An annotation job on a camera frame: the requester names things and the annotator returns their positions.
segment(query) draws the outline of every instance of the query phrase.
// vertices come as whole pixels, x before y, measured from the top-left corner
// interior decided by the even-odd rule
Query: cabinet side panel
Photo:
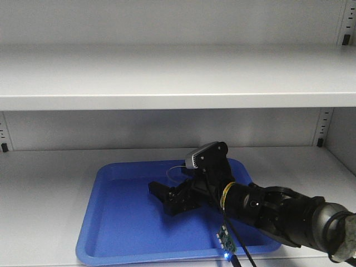
[[[356,174],[356,107],[334,109],[325,146]]]

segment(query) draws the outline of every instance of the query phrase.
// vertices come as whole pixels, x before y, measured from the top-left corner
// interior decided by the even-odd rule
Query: white shelf surface
[[[191,149],[17,151],[0,154],[0,266],[80,265],[75,246],[96,172],[113,162],[182,159]],[[260,186],[287,186],[356,210],[356,179],[317,147],[231,148]],[[333,266],[324,253],[282,246],[259,266]],[[196,266],[230,266],[205,259]],[[186,266],[152,263],[144,266]]]
[[[355,106],[356,47],[0,46],[0,107]]]

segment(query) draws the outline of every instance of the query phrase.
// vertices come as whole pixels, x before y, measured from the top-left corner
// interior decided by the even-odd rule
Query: white wall
[[[14,150],[309,146],[319,108],[4,112]]]
[[[0,44],[335,44],[345,0],[2,0]]]

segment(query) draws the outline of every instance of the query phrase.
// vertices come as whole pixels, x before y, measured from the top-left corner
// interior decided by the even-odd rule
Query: blue tray
[[[166,171],[183,163],[130,162],[100,169],[79,235],[77,257],[86,265],[98,266],[223,256],[216,238],[222,216],[215,209],[203,206],[170,217],[149,193],[152,181],[176,186]],[[237,182],[251,182],[240,162],[229,159],[229,163]],[[186,179],[180,168],[172,169],[170,177],[178,182]],[[266,253],[280,246],[257,229],[233,222],[250,253]],[[244,254],[241,247],[237,254]]]

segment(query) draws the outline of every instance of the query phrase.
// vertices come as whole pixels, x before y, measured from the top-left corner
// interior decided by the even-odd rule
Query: metal shelving unit
[[[181,159],[218,139],[261,186],[355,211],[355,8],[356,0],[2,1],[0,140],[9,152],[0,153],[0,266],[81,265],[75,244],[100,167]],[[334,266],[308,248],[254,258]]]

